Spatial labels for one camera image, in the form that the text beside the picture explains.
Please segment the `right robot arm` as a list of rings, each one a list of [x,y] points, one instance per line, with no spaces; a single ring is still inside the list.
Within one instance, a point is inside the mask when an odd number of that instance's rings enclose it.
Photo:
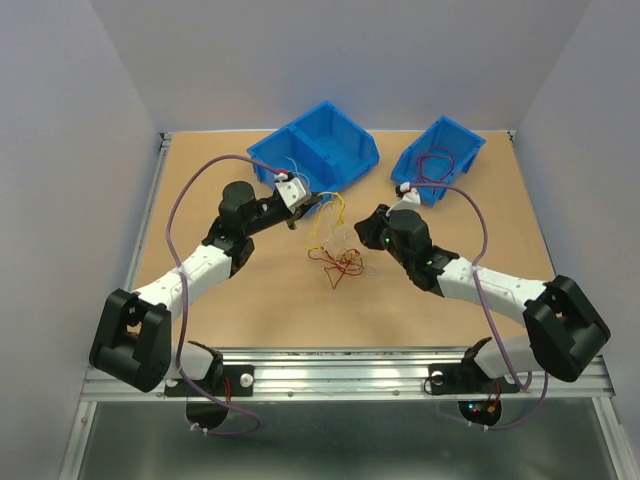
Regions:
[[[436,368],[429,376],[433,395],[481,393],[512,372],[574,382],[611,338],[573,279],[528,280],[476,267],[435,245],[426,222],[412,210],[379,205],[355,231],[363,246],[388,252],[420,290],[479,305],[526,330],[503,342],[495,335],[483,338],[459,362]]]

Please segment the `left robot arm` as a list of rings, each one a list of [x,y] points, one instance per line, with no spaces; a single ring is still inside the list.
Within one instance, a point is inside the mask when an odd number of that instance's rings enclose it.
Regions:
[[[298,178],[277,181],[273,194],[262,199],[247,182],[228,184],[218,217],[191,255],[154,282],[107,297],[90,365],[142,392],[183,376],[199,393],[215,392],[222,384],[221,354],[196,342],[174,345],[173,323],[247,263],[254,234],[279,223],[293,228],[320,200]]]

